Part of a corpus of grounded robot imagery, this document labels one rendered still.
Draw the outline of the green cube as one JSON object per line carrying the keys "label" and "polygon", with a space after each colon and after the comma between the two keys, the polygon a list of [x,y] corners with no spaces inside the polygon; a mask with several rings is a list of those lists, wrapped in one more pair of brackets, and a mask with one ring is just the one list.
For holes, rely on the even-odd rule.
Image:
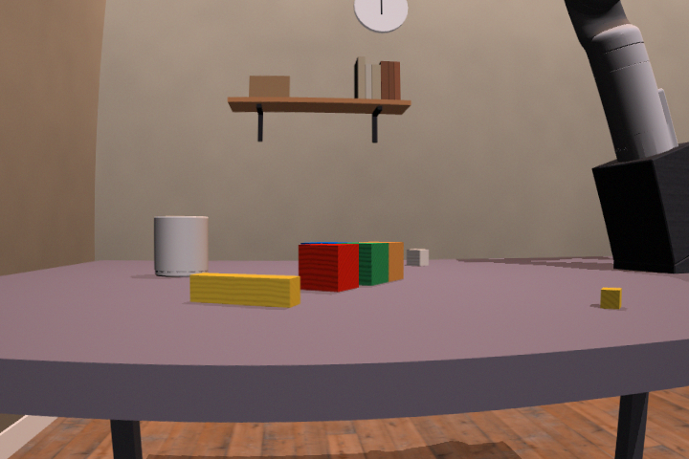
{"label": "green cube", "polygon": [[359,244],[359,285],[389,282],[389,243],[335,244]]}

